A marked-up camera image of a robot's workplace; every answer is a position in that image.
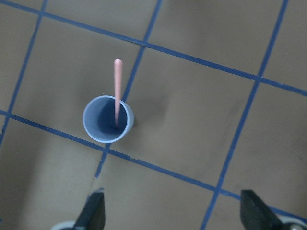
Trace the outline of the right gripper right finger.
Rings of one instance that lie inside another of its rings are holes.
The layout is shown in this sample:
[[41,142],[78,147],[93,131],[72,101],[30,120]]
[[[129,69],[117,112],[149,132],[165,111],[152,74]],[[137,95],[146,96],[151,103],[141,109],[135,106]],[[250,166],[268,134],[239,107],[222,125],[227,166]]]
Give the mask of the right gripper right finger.
[[246,230],[280,230],[283,225],[253,190],[241,191],[240,220]]

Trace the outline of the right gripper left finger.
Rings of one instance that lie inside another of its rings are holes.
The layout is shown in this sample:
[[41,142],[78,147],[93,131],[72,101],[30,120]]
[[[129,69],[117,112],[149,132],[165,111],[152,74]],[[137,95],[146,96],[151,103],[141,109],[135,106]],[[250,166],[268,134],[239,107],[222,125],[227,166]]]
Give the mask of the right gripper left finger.
[[105,199],[103,192],[90,195],[83,210],[73,225],[74,230],[103,230],[106,224]]

